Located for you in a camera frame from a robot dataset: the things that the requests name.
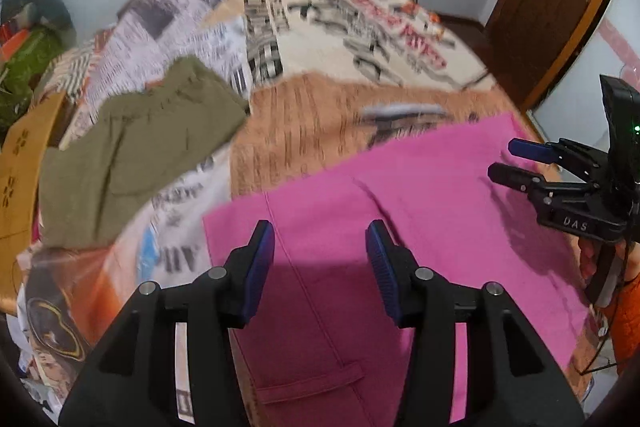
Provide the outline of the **orange sleeve forearm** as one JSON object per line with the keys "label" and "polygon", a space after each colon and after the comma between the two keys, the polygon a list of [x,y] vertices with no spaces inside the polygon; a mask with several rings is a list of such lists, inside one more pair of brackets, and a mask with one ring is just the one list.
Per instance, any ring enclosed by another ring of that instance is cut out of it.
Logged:
{"label": "orange sleeve forearm", "polygon": [[602,310],[610,324],[610,333],[617,362],[617,373],[626,369],[640,343],[639,277],[623,283],[612,303]]}

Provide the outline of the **person's right hand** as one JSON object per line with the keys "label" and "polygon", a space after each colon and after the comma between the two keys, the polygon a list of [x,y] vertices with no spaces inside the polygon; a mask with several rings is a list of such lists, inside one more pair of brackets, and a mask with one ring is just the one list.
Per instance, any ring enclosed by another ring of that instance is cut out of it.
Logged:
{"label": "person's right hand", "polygon": [[598,254],[601,244],[592,239],[581,237],[578,239],[579,248],[579,269],[582,278],[586,283],[591,281],[591,277],[597,272]]}

